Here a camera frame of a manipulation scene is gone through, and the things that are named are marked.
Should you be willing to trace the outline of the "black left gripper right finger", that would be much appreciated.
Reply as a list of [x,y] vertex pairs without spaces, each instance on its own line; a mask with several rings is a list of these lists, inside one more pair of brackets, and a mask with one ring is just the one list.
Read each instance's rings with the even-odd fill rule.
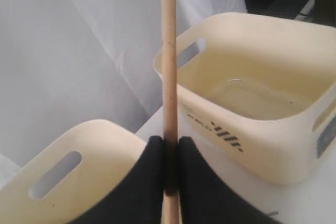
[[191,137],[179,139],[177,167],[182,223],[278,223],[231,190],[207,164]]

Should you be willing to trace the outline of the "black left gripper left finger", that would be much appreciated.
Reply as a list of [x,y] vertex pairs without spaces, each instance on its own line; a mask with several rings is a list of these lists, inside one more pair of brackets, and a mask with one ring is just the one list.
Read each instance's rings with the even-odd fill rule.
[[160,223],[164,188],[164,143],[151,136],[126,177],[72,223]]

